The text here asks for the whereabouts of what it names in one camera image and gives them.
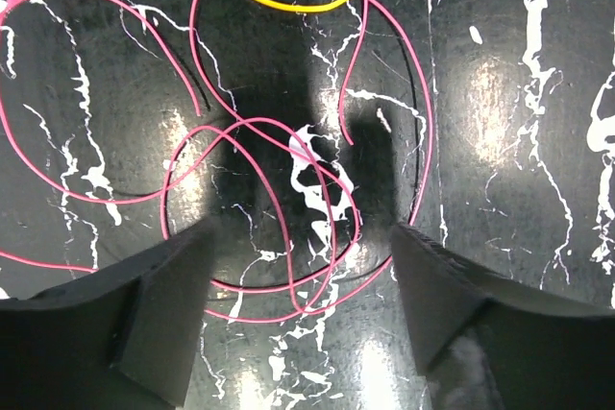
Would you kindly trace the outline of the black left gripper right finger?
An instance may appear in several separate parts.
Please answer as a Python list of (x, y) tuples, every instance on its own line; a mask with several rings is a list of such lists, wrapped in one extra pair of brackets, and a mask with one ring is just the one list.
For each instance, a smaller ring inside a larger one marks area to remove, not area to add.
[(408, 225), (391, 252), (432, 408), (613, 408), (613, 310), (504, 277)]

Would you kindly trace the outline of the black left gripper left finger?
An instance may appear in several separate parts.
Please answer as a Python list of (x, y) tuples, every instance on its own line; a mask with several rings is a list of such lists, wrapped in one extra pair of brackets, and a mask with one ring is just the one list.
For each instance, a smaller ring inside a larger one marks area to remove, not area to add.
[(177, 409), (206, 305), (199, 222), (89, 276), (1, 303), (5, 409)]

